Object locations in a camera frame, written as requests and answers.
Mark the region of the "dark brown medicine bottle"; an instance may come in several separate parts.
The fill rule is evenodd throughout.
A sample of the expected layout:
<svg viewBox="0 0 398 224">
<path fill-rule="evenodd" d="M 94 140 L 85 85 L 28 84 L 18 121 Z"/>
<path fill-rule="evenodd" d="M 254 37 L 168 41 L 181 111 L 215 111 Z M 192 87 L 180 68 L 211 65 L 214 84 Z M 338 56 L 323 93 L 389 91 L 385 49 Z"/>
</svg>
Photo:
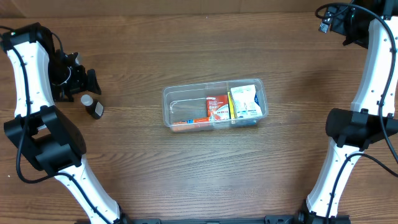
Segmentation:
<svg viewBox="0 0 398 224">
<path fill-rule="evenodd" d="M 100 119 L 104 113 L 104 106 L 90 95 L 83 95 L 81 103 L 85 106 L 86 111 L 94 118 Z"/>
</svg>

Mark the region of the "orange tablet tube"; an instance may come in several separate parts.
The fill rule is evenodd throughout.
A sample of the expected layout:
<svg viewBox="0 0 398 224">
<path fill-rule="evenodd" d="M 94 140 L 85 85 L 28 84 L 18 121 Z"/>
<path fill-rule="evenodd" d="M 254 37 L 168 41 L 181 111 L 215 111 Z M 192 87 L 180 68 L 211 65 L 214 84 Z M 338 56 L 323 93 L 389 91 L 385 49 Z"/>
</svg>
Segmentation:
<svg viewBox="0 0 398 224">
<path fill-rule="evenodd" d="M 186 121 L 175 122 L 171 125 L 171 130 L 174 132 L 185 132 L 192 130 L 199 130 L 201 128 L 205 128 L 210 126 L 210 118 L 198 118 L 198 119 L 189 119 Z"/>
</svg>

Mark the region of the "red white medicine box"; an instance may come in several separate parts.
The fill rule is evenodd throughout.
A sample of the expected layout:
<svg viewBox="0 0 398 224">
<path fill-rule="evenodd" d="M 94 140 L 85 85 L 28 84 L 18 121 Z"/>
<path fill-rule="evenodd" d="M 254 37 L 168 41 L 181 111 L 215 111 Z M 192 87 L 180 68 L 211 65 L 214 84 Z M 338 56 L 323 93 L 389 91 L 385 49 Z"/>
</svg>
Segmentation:
<svg viewBox="0 0 398 224">
<path fill-rule="evenodd" d="M 227 95 L 208 96 L 206 98 L 207 113 L 210 121 L 230 119 Z"/>
</svg>

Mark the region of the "white blue medicine box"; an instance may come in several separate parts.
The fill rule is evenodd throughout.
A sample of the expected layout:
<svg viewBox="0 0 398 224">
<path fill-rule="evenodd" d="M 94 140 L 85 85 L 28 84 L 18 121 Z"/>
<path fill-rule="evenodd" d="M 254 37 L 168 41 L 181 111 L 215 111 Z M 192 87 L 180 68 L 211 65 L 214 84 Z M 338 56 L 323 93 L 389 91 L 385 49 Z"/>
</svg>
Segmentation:
<svg viewBox="0 0 398 224">
<path fill-rule="evenodd" d="M 230 89 L 230 93 L 237 118 L 255 118 L 263 115 L 255 85 L 234 87 Z"/>
</svg>

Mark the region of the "blue yellow VapoDrops box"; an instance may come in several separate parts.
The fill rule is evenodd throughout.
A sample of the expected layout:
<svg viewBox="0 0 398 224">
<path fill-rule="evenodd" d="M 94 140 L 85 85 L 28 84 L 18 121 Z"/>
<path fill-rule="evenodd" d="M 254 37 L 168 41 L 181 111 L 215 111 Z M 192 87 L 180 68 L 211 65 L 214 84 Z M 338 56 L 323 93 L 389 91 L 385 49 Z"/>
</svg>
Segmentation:
<svg viewBox="0 0 398 224">
<path fill-rule="evenodd" d="M 230 119 L 235 119 L 236 115 L 235 115 L 235 111 L 234 111 L 234 103 L 233 103 L 233 99 L 232 99 L 230 91 L 228 92 L 228 105 L 229 105 Z"/>
</svg>

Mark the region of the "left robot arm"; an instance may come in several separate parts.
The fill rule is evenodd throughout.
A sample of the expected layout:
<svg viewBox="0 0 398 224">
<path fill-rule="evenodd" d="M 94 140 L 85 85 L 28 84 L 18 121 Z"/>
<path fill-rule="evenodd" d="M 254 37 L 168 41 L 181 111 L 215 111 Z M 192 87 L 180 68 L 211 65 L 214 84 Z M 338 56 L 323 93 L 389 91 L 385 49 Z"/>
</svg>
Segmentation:
<svg viewBox="0 0 398 224">
<path fill-rule="evenodd" d="M 4 131 L 17 147 L 17 159 L 61 182 L 91 223 L 129 223 L 91 170 L 80 130 L 56 106 L 81 93 L 88 113 L 102 117 L 103 105 L 92 98 L 101 93 L 95 71 L 82 65 L 78 53 L 65 53 L 60 38 L 39 23 L 5 27 L 1 48 L 16 84 L 14 119 L 4 123 Z"/>
</svg>

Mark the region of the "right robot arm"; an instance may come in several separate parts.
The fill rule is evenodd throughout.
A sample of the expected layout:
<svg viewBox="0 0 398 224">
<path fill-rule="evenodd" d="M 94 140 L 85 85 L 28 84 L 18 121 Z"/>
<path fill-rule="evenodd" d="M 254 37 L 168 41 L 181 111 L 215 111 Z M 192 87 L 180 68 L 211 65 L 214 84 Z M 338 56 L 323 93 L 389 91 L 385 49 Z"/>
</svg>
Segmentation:
<svg viewBox="0 0 398 224">
<path fill-rule="evenodd" d="M 367 50 L 358 92 L 349 110 L 333 108 L 326 119 L 326 159 L 317 182 L 293 223 L 349 223 L 338 204 L 357 161 L 384 140 L 394 158 L 390 136 L 397 134 L 397 0 L 334 2 L 318 8 L 320 32 L 345 37 L 343 45 Z"/>
</svg>

